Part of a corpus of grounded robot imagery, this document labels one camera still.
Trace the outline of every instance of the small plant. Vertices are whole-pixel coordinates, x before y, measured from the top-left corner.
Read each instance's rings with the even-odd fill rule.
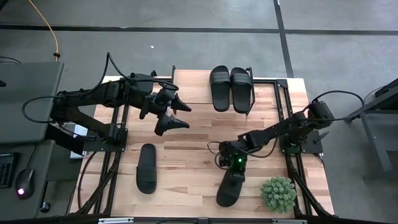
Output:
[[[296,191],[292,181],[285,177],[273,177],[261,188],[264,205],[273,212],[288,213],[295,205]]]

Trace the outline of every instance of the yellow cable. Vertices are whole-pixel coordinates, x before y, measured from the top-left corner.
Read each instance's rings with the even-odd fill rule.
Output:
[[[45,17],[41,14],[41,12],[36,8],[35,4],[33,4],[33,2],[32,2],[31,0],[28,0],[28,1],[31,3],[31,5],[33,6],[33,8],[36,9],[37,13],[39,13],[39,15],[42,17],[42,19],[44,20],[44,22],[45,22],[45,23],[47,24],[47,26],[49,27],[49,29],[50,29],[50,31],[51,31],[51,33],[52,33],[52,36],[54,37],[54,40],[55,40],[55,53],[56,53],[56,54],[59,54],[59,52],[58,52],[58,40],[57,40],[57,37],[55,36],[54,31],[52,30],[50,24],[47,22],[47,20],[46,20]],[[55,56],[55,61],[58,62],[58,56]]]

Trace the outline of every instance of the black slide sandal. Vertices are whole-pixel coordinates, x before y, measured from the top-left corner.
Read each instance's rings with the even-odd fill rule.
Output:
[[[215,67],[210,72],[211,99],[214,109],[224,112],[229,109],[229,88],[231,80],[228,68],[224,65]]]
[[[216,196],[217,204],[222,207],[230,207],[234,205],[241,194],[242,185],[242,180],[234,181],[231,172],[227,170],[220,186],[218,187]]]
[[[141,148],[137,166],[137,187],[144,194],[151,194],[156,189],[156,148],[145,144]]]
[[[237,113],[246,113],[250,108],[251,77],[243,68],[233,68],[231,71],[232,99]]]

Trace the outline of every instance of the wooden tabletop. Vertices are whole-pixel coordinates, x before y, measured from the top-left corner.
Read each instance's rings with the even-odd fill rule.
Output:
[[[175,71],[174,83],[180,87],[178,95],[192,108],[192,112],[178,111],[176,117],[188,122],[189,129],[172,129],[165,132],[162,137],[156,136],[154,133],[156,116],[148,114],[144,120],[140,120],[139,110],[130,108],[127,121],[129,137],[119,166],[112,216],[294,217],[293,212],[288,214],[271,212],[263,205],[260,196],[259,189],[266,180],[275,176],[287,177],[285,157],[280,152],[278,144],[268,158],[248,157],[246,181],[243,183],[239,200],[232,207],[223,208],[216,203],[215,196],[224,170],[214,164],[214,155],[207,150],[207,142],[233,141],[241,133],[267,128],[279,120],[274,89],[269,84],[255,84],[256,104],[247,117],[245,114],[236,113],[232,105],[226,112],[216,112],[211,104],[209,74],[208,70]],[[106,77],[106,80],[118,78]],[[304,81],[301,78],[288,78],[287,81],[293,111],[301,110],[308,103]],[[159,86],[155,85],[154,91],[158,90]],[[282,101],[287,117],[285,101]],[[112,112],[111,108],[97,106],[95,118],[110,123]],[[141,193],[136,185],[136,166],[141,146],[145,143],[152,143],[157,148],[157,189],[150,195]],[[257,154],[267,154],[272,145],[273,140]],[[87,168],[81,188],[83,203],[98,185],[103,156],[103,153],[97,153]],[[314,155],[302,156],[309,189],[323,207],[333,213],[322,163]],[[297,192],[300,209],[303,210],[301,190],[298,188]],[[77,210],[76,194],[71,212],[75,210]]]

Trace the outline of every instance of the gray floor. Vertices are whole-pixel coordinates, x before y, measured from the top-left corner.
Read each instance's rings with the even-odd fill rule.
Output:
[[[40,0],[37,7],[56,25],[121,27],[278,28],[272,0]],[[286,29],[398,30],[398,1],[280,0]],[[43,24],[25,0],[10,0],[0,22]],[[219,64],[249,67],[257,77],[286,77],[279,34],[181,32],[57,32],[65,62],[61,89],[93,86],[106,52],[122,71],[157,70],[172,65],[212,69]],[[288,35],[294,76],[304,78],[311,99],[327,90],[365,96],[397,78],[398,36]],[[53,60],[50,32],[0,30],[0,55],[23,62]],[[116,72],[109,70],[110,75]],[[335,116],[360,106],[346,95],[324,98]],[[398,182],[365,184],[362,176],[378,169],[362,125],[335,122],[323,140],[326,175],[337,215],[397,222]]]

